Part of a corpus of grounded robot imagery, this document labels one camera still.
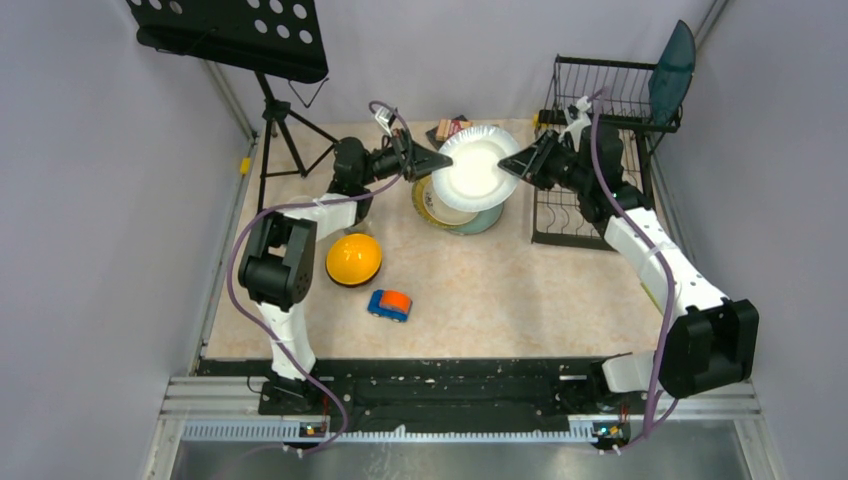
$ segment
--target stack of plates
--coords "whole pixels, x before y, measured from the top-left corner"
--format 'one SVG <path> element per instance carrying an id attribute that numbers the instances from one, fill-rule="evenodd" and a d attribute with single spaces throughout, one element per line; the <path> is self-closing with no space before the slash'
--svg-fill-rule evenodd
<path id="1" fill-rule="evenodd" d="M 518 178 L 501 170 L 498 161 L 518 150 L 518 142 L 509 133 L 491 125 L 453 135 L 439 149 L 453 159 L 453 165 L 415 182 L 415 210 L 451 233 L 486 231 L 501 217 L 504 200 L 518 185 Z"/>

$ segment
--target white wall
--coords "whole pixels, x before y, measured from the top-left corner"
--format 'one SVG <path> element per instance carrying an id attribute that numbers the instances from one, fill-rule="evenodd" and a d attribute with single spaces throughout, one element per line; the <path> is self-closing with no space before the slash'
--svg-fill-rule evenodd
<path id="1" fill-rule="evenodd" d="M 697 265 L 760 311 L 754 384 L 790 478 L 845 478 L 848 4 L 733 2 L 661 167 Z"/>
<path id="2" fill-rule="evenodd" d="M 380 99 L 414 120 L 529 118 L 544 103 L 557 53 L 656 62 L 677 20 L 695 29 L 711 3 L 316 0 L 330 81 L 306 116 L 365 121 L 368 101 Z M 253 74 L 226 71 L 254 128 L 261 127 L 263 97 Z M 303 112 L 286 82 L 274 80 L 277 96 Z M 307 100 L 316 87 L 295 84 Z"/>
<path id="3" fill-rule="evenodd" d="M 123 2 L 0 15 L 0 478 L 137 478 L 246 142 Z"/>

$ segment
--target tripod stand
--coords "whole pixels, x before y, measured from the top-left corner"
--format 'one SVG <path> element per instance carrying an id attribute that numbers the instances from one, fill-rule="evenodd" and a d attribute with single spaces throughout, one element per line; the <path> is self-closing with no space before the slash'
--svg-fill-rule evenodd
<path id="1" fill-rule="evenodd" d="M 262 169 L 259 172 L 259 203 L 257 206 L 256 212 L 259 213 L 264 208 L 265 202 L 265 181 L 268 178 L 272 177 L 280 177 L 283 175 L 300 175 L 301 177 L 306 177 L 309 175 L 309 172 L 315 169 L 319 163 L 321 163 L 330 152 L 333 151 L 336 144 L 339 142 L 338 139 L 330 135 L 329 133 L 322 130 L 320 127 L 310 122 L 309 120 L 303 118 L 300 114 L 293 111 L 291 109 L 290 102 L 283 102 L 274 98 L 274 92 L 271 91 L 271 86 L 268 84 L 268 79 L 265 77 L 264 73 L 254 72 L 256 74 L 256 80 L 259 81 L 259 87 L 262 88 L 262 93 L 265 95 L 265 111 L 262 112 L 262 118 L 265 119 L 265 133 L 263 138 L 263 148 L 262 148 Z M 300 152 L 297 150 L 297 145 L 294 144 L 294 139 L 292 139 L 291 132 L 289 132 L 289 128 L 286 125 L 286 118 L 291 115 L 300 123 L 309 127 L 310 130 L 315 133 L 321 135 L 330 141 L 330 146 L 324 150 L 315 162 L 306 168 L 303 164 L 303 160 L 300 158 Z M 271 136 L 274 124 L 277 124 L 280 127 L 280 133 L 283 134 L 283 139 L 286 141 L 286 145 L 291 152 L 292 159 L 294 159 L 295 166 L 297 170 L 288 170 L 282 172 L 268 172 L 268 154 L 271 148 Z"/>
<path id="2" fill-rule="evenodd" d="M 161 8 L 161 5 L 157 7 L 159 2 L 128 0 L 127 5 L 138 23 L 136 38 L 142 45 L 157 51 L 202 58 L 252 70 L 256 74 L 265 95 L 265 111 L 262 113 L 265 119 L 265 149 L 259 178 L 259 210 L 262 210 L 266 179 L 295 174 L 306 177 L 338 143 L 333 136 L 292 111 L 291 103 L 274 98 L 265 77 L 268 74 L 302 83 L 326 79 L 327 55 L 321 41 L 315 1 L 180 2 L 182 6 L 171 2 L 168 9 Z M 286 126 L 289 115 L 331 143 L 309 168 L 304 166 Z M 268 150 L 274 124 L 280 127 L 297 170 L 268 173 Z"/>

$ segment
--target perforated panel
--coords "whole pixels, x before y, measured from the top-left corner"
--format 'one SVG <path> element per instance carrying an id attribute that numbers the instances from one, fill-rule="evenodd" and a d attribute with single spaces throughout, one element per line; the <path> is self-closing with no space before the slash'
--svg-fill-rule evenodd
<path id="1" fill-rule="evenodd" d="M 298 436 L 300 422 L 275 419 L 258 420 L 191 420 L 186 423 L 184 441 L 220 442 L 319 442 L 320 438 Z M 411 433 L 401 426 L 392 432 L 351 432 L 339 442 L 401 443 L 595 443 L 592 422 L 571 422 L 567 432 L 522 433 Z"/>
<path id="2" fill-rule="evenodd" d="M 313 0 L 127 0 L 139 43 L 303 83 L 327 75 Z"/>

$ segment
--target blue toy car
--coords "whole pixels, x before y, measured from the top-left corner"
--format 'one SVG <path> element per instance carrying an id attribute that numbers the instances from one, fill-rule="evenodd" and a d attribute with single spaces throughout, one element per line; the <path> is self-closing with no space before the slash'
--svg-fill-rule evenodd
<path id="1" fill-rule="evenodd" d="M 376 290 L 371 295 L 368 311 L 375 317 L 384 317 L 406 323 L 412 310 L 412 299 L 394 290 Z"/>

